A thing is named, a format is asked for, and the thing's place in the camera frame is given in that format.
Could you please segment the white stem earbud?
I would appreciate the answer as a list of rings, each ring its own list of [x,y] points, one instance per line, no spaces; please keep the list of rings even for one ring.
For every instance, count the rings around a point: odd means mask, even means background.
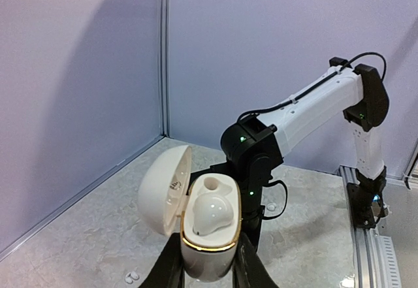
[[[203,193],[193,205],[193,232],[207,236],[218,229],[228,227],[234,219],[231,203],[217,193]]]

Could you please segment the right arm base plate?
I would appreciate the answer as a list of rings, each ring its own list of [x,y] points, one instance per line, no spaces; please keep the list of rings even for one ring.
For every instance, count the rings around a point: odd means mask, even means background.
[[[389,207],[384,203],[381,193],[369,193],[358,184],[348,183],[347,195],[355,229],[374,229],[389,215]]]

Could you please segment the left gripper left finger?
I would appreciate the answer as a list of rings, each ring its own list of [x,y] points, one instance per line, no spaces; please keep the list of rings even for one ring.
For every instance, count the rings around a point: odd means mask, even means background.
[[[184,261],[180,235],[171,235],[154,266],[139,288],[185,287]]]

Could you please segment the small white case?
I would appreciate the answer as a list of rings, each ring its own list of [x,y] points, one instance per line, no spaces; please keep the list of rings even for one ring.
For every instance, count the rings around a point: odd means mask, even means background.
[[[167,149],[147,170],[138,190],[138,209],[153,231],[170,236],[180,228],[185,271],[211,282],[229,271],[241,231],[238,184],[210,171],[191,177],[192,149]]]

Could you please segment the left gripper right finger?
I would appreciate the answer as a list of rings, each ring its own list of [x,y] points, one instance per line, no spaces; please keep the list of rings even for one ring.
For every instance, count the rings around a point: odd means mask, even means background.
[[[241,232],[233,260],[233,287],[277,288],[246,233]]]

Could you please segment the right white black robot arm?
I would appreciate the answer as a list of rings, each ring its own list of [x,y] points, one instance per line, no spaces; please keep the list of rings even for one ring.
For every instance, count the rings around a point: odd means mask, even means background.
[[[343,114],[355,140],[357,183],[348,189],[354,226],[376,226],[380,215],[373,213],[372,204],[382,198],[387,173],[378,131],[389,111],[384,76],[357,57],[334,57],[326,73],[308,87],[270,108],[242,113],[223,132],[220,144],[226,160],[208,171],[237,182],[245,232],[257,232],[266,219],[261,195],[264,188],[276,185],[273,169],[337,114]]]

